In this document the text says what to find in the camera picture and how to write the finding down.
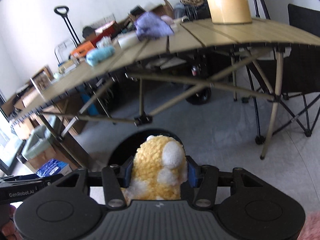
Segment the left hand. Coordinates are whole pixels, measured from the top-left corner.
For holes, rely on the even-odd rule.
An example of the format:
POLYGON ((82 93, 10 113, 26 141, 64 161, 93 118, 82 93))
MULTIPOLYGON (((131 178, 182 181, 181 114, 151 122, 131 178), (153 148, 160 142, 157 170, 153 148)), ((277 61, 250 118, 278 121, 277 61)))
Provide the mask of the left hand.
POLYGON ((16 225, 13 221, 16 207, 11 204, 1 205, 1 239, 18 240, 21 239, 16 225))

